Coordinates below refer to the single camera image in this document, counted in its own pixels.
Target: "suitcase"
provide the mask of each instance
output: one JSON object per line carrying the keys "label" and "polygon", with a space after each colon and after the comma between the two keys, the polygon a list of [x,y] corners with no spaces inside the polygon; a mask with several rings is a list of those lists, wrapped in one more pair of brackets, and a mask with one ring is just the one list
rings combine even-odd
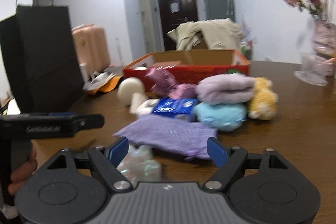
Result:
{"label": "suitcase", "polygon": [[72,29],[79,64],[86,64],[89,73],[102,72],[110,66],[105,31],[94,24]]}

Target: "purple cloth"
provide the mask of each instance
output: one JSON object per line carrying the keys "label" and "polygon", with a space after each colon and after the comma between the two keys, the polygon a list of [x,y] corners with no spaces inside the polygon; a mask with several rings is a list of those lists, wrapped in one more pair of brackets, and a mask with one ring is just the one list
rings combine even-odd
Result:
{"label": "purple cloth", "polygon": [[210,105],[244,103],[254,96],[254,78],[240,73],[211,76],[198,83],[196,93]]}
{"label": "purple cloth", "polygon": [[114,136],[127,137],[136,145],[147,144],[171,153],[192,158],[209,159],[207,141],[216,130],[200,122],[187,122],[155,114],[141,116]]}
{"label": "purple cloth", "polygon": [[155,85],[152,86],[151,91],[155,92],[161,97],[169,96],[172,99],[192,99],[196,97],[196,85],[179,84],[176,81],[174,75],[172,75],[166,69],[152,68],[146,77],[155,82]]}

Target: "doorway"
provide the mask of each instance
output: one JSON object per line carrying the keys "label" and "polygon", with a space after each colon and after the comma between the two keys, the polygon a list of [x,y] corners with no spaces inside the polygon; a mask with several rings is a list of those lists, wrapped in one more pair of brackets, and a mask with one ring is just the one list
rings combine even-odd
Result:
{"label": "doorway", "polygon": [[196,0],[159,0],[159,7],[165,50],[176,50],[176,43],[167,36],[167,32],[181,23],[198,21]]}
{"label": "doorway", "polygon": [[155,33],[152,18],[151,0],[139,0],[141,25],[143,30],[143,38],[145,41],[146,51],[157,52],[155,43]]}

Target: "yellow plush toy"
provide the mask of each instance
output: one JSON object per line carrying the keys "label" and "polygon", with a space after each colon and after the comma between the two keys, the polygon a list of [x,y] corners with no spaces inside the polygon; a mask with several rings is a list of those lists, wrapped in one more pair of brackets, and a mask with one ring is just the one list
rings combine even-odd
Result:
{"label": "yellow plush toy", "polygon": [[278,113],[278,95],[271,90],[272,81],[267,78],[255,78],[255,95],[249,105],[251,119],[271,120]]}

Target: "dark brown door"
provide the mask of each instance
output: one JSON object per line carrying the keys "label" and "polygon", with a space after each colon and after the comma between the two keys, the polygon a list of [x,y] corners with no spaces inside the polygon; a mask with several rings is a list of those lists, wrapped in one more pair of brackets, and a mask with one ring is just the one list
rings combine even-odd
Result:
{"label": "dark brown door", "polygon": [[159,0],[159,6],[165,50],[175,50],[176,43],[167,36],[167,32],[181,23],[198,21],[196,0]]}

